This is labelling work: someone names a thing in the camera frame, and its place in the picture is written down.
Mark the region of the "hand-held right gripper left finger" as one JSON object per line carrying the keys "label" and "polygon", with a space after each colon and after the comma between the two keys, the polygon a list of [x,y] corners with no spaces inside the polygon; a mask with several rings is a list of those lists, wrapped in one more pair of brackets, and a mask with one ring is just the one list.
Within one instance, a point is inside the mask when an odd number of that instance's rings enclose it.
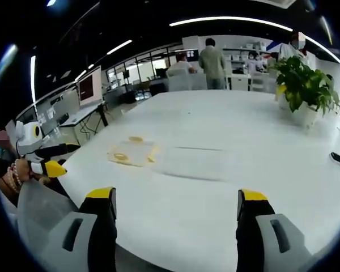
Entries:
{"label": "hand-held right gripper left finger", "polygon": [[88,193],[78,211],[69,213],[57,226],[64,230],[53,238],[47,252],[60,271],[116,271],[116,188]]}

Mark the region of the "person's left hand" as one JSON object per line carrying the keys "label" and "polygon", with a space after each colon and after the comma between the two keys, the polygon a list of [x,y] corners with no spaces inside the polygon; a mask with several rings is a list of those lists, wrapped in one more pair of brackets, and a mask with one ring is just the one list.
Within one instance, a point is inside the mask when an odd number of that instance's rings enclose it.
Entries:
{"label": "person's left hand", "polygon": [[29,166],[29,162],[26,159],[16,159],[15,168],[18,174],[18,179],[21,182],[26,182],[30,179],[35,179],[36,181],[44,185],[51,182],[49,177],[33,173]]}

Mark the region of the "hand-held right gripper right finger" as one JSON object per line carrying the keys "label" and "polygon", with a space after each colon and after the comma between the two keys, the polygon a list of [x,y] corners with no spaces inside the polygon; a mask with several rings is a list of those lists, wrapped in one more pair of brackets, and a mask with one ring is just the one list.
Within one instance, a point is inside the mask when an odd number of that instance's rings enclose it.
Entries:
{"label": "hand-held right gripper right finger", "polygon": [[302,232],[260,192],[238,191],[237,271],[300,271],[311,257]]}

